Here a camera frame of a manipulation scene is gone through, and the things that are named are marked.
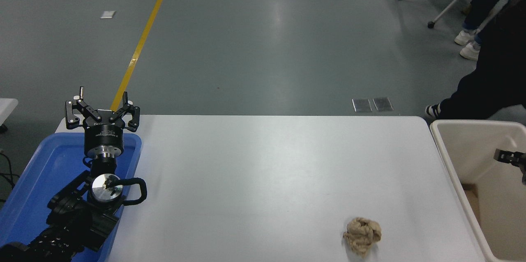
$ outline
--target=gray floor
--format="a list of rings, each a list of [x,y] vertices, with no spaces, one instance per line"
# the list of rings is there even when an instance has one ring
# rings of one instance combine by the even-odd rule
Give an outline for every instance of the gray floor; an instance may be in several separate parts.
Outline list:
[[[155,1],[0,0],[0,96],[19,100],[0,148],[15,172],[80,85],[109,108]],[[352,98],[389,97],[394,111],[368,115],[421,116],[475,67],[453,43],[468,0],[426,28],[450,1],[164,0],[129,97],[142,114],[191,115],[362,115]]]

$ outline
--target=white sneaker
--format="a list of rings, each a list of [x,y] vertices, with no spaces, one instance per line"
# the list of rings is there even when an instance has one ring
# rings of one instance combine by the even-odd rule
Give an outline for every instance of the white sneaker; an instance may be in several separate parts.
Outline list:
[[[472,30],[472,32],[466,32],[462,30],[460,31],[459,35],[455,37],[455,43],[458,45],[466,45],[475,39],[476,33],[477,33],[477,30]]]
[[[460,55],[468,60],[479,60],[480,45],[476,42],[468,43],[463,49],[460,50]]]

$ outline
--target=white bin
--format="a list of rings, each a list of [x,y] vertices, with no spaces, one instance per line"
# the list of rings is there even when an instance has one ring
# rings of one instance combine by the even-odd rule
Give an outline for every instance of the white bin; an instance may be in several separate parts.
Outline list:
[[[526,261],[522,173],[493,159],[497,148],[526,153],[526,127],[490,120],[437,120],[430,128],[486,260]],[[480,225],[460,183],[477,186]]]

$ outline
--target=metal floor plate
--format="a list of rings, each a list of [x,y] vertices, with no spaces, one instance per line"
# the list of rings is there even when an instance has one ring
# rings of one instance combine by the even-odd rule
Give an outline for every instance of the metal floor plate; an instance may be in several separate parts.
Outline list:
[[[356,112],[372,112],[368,99],[353,99],[353,106]]]
[[[391,105],[389,98],[374,98],[372,101],[378,111],[393,111],[393,106]]]

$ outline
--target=brown crumpled paper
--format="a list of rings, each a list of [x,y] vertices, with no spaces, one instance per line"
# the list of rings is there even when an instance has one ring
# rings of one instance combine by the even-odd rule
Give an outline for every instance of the brown crumpled paper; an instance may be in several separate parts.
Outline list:
[[[382,238],[382,229],[375,221],[357,217],[347,224],[344,238],[354,253],[365,258],[372,245]]]

